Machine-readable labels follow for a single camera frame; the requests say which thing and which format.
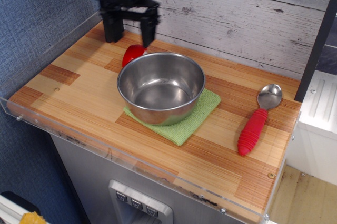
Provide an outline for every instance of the black frame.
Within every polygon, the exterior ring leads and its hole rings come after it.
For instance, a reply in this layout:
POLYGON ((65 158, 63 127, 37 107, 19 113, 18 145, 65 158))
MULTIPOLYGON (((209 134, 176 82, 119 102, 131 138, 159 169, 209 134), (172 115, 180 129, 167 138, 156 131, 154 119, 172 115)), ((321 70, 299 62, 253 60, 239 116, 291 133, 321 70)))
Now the black frame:
POLYGON ((318 31, 314 46, 312 47, 310 57, 306 64, 306 67, 305 67, 305 70, 304 70, 304 73, 301 79, 301 83, 297 90, 297 93, 295 96, 296 101, 303 102, 304 100, 310 81, 316 70, 318 60, 323 51, 325 41, 328 38, 329 31, 336 17, 336 13, 337 13, 337 0, 330 0, 328 7, 326 8, 323 21, 318 31))

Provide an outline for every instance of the screw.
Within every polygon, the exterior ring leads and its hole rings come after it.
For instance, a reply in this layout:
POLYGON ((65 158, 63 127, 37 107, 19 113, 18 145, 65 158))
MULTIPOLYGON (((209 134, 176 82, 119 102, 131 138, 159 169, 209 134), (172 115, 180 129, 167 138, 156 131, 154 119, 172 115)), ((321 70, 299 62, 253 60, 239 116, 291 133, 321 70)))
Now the screw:
POLYGON ((268 173, 268 177, 270 178, 270 179, 273 179, 273 178, 275 178, 276 177, 276 175, 274 174, 274 173, 268 173))
POLYGON ((222 215, 225 215, 226 212, 227 212, 227 211, 226 211, 226 208, 221 208, 221 209, 220 209, 220 213, 221 213, 222 215))

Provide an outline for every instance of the white wood panel wall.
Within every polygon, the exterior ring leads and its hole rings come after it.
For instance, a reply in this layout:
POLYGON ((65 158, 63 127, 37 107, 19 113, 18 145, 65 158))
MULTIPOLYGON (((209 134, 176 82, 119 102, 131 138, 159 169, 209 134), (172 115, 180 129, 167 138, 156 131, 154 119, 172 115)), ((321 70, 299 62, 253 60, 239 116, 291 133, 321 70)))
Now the white wood panel wall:
POLYGON ((329 0, 156 1, 157 39, 300 79, 329 0))

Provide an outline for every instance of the bowl rim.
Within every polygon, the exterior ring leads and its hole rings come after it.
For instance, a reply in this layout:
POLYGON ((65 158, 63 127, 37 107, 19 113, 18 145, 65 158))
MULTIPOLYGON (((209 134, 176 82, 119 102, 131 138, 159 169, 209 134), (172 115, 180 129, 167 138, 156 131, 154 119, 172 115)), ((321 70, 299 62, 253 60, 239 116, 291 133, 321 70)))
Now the bowl rim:
POLYGON ((187 57, 187 56, 184 56, 184 55, 182 55, 182 54, 179 54, 179 53, 174 53, 174 52, 153 52, 153 53, 148 53, 148 54, 146 54, 146 55, 140 56, 140 57, 138 57, 138 58, 136 58, 136 59, 130 61, 128 64, 126 64, 126 65, 122 68, 122 70, 120 71, 120 73, 118 74, 118 77, 117 77, 117 89, 118 89, 118 92, 120 93, 120 95, 123 97, 123 99, 124 99, 127 103, 131 104, 132 106, 137 107, 137 108, 140 108, 140 109, 142 109, 142 110, 147 110, 147 111, 170 111, 170 110, 175 110, 175 109, 178 109, 178 108, 187 106, 187 105, 193 103, 194 101, 196 101, 196 100, 200 97, 201 93, 203 92, 203 90, 204 90, 204 88, 205 88, 205 85, 206 85, 206 75, 205 75, 205 72, 204 72, 204 70, 202 69, 202 67, 201 67, 196 61, 194 61, 193 59, 191 59, 191 58, 189 58, 189 57, 187 57), (144 58, 152 57, 152 56, 155 56, 155 55, 161 55, 161 54, 165 54, 165 55, 169 54, 169 55, 172 55, 172 56, 184 58, 184 59, 190 61, 192 64, 196 65, 196 66, 200 69, 200 71, 201 71, 201 73, 202 73, 202 76, 203 76, 203 84, 202 84, 202 87, 201 87, 200 91, 193 97, 193 99, 189 100, 188 102, 186 102, 186 103, 184 103, 184 104, 181 104, 181 105, 179 105, 179 106, 172 107, 172 108, 164 108, 164 109, 147 108, 147 107, 142 107, 142 106, 139 106, 139 105, 137 105, 137 104, 131 102, 129 99, 127 99, 127 98, 124 96, 124 94, 122 93, 122 91, 121 91, 121 89, 120 89, 120 79, 121 79, 121 76, 122 76, 123 73, 127 70, 127 68, 130 67, 130 65, 133 65, 133 64, 137 63, 138 61, 143 60, 144 58))

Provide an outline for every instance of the spoon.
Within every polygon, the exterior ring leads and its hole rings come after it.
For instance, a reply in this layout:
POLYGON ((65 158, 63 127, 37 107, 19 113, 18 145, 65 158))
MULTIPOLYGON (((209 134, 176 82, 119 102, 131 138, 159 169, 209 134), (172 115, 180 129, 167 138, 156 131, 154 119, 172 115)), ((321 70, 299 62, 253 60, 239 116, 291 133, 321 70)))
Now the spoon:
POLYGON ((241 156, 245 156, 252 151, 267 120, 267 110, 277 107, 281 99, 282 91, 278 85, 270 84, 263 87, 257 97, 260 108, 253 113, 237 141, 237 148, 241 156))

